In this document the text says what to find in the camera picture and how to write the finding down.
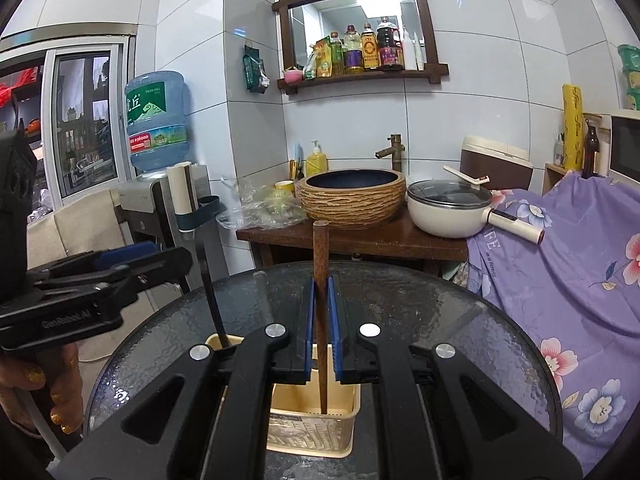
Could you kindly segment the left hand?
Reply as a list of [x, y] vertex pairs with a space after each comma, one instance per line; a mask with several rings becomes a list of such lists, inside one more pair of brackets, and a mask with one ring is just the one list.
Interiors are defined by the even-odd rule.
[[36, 391], [48, 387], [53, 406], [50, 419], [66, 434], [78, 430], [84, 422], [82, 403], [82, 379], [78, 366], [77, 344], [66, 344], [60, 348], [62, 368], [59, 372], [47, 372], [41, 366], [1, 356], [1, 406], [14, 426], [28, 434], [37, 429], [32, 418], [17, 397], [17, 390]]

